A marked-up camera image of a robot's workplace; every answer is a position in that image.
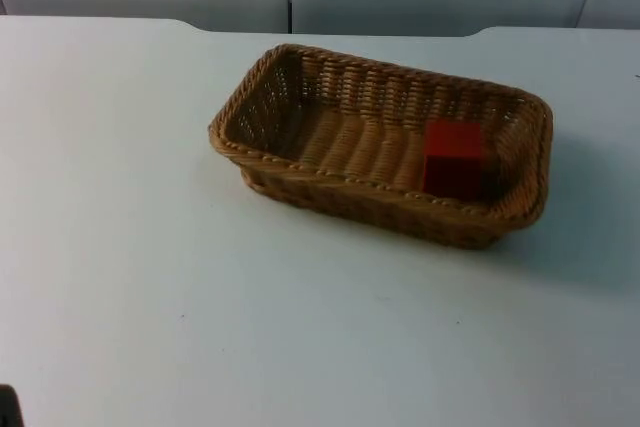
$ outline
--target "woven texture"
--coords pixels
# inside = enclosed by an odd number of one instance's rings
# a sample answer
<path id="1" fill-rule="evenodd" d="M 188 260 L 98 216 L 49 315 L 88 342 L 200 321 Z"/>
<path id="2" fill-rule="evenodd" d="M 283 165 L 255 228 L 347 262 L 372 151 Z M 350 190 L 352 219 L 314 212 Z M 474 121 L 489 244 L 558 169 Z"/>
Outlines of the woven texture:
<path id="1" fill-rule="evenodd" d="M 425 124 L 437 119 L 481 125 L 491 161 L 479 202 L 420 191 Z M 483 248 L 541 215 L 552 115 L 519 89 L 282 45 L 249 71 L 209 136 L 276 200 Z"/>

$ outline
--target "red cube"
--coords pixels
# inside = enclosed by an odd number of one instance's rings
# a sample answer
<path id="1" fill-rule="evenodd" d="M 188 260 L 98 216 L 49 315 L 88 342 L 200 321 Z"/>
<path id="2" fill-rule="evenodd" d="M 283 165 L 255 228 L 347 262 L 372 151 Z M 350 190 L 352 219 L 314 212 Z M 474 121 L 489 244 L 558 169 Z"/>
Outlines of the red cube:
<path id="1" fill-rule="evenodd" d="M 479 199 L 486 158 L 480 124 L 428 122 L 424 154 L 424 192 L 463 201 Z"/>

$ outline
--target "table surface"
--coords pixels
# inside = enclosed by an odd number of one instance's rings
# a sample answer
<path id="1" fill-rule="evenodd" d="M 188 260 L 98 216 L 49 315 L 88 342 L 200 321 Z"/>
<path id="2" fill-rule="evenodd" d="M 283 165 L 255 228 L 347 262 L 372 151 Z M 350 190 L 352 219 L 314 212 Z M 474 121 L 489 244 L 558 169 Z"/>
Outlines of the table surface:
<path id="1" fill-rule="evenodd" d="M 543 218 L 485 252 L 256 195 L 207 125 L 281 42 L 524 88 Z M 42 427 L 636 426 L 640 32 L 0 18 L 0 383 Z"/>

